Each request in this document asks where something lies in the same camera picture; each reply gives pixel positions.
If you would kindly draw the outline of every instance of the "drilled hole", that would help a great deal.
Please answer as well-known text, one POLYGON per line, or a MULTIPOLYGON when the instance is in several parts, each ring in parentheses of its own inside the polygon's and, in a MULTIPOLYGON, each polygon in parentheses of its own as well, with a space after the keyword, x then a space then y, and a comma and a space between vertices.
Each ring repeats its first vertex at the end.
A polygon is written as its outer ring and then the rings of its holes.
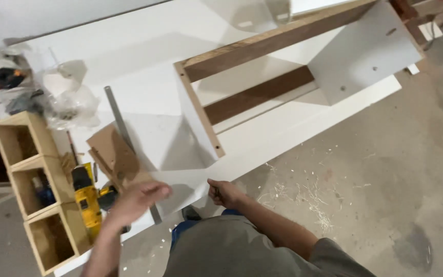
POLYGON ((396 28, 392 28, 392 29, 391 29, 390 31, 388 31, 387 34, 385 34, 385 35, 390 36, 390 35, 392 35, 396 30, 397 30, 396 28))

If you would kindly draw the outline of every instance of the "wooden box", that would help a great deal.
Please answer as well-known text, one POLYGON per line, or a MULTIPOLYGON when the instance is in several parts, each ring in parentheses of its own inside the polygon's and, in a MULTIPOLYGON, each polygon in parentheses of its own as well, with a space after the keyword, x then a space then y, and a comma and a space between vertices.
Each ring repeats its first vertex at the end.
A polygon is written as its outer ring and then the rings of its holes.
POLYGON ((58 158, 37 155, 11 167, 8 176, 24 220, 63 203, 75 202, 74 189, 68 183, 58 158), (44 173, 56 202, 43 207, 37 197, 33 178, 44 173))
MULTIPOLYGON (((316 104, 337 105, 421 59, 422 50, 389 2, 355 0, 174 66, 182 112, 200 145, 204 163, 210 166, 225 155, 218 139, 223 132, 286 103, 298 102, 312 91, 319 91, 314 94, 319 97, 314 100, 316 104), (266 74, 274 64, 285 66, 280 72, 266 74), (301 89, 308 85, 312 90, 301 89)), ((317 116, 313 112, 300 121, 317 116)), ((273 121, 270 118, 266 128, 246 130, 246 137, 264 140, 295 124, 273 121)), ((239 143, 251 147, 254 143, 247 142, 246 137, 239 143)), ((238 149, 231 146, 230 151, 238 149)))
POLYGON ((27 111, 0 120, 0 152, 7 170, 34 156, 59 157, 45 120, 27 111))
POLYGON ((42 276, 91 248, 76 203, 62 204, 24 222, 42 276))

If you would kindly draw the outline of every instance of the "wooden crate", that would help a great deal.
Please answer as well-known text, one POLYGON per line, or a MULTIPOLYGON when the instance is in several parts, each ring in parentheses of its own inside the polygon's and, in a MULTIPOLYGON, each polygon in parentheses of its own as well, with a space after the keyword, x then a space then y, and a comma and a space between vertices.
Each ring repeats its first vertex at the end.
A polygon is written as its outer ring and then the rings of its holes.
POLYGON ((24 220, 29 220, 63 203, 75 202, 73 186, 68 183, 58 158, 34 156, 25 160, 25 163, 12 166, 8 176, 24 220), (43 171, 46 175, 56 199, 54 204, 47 207, 43 207, 40 203, 32 182, 32 178, 38 176, 38 171, 43 171))
POLYGON ((37 155, 59 157, 45 120, 27 111, 0 120, 0 152, 7 170, 37 155))
POLYGON ((24 222, 42 276, 91 248, 76 203, 62 204, 24 222))

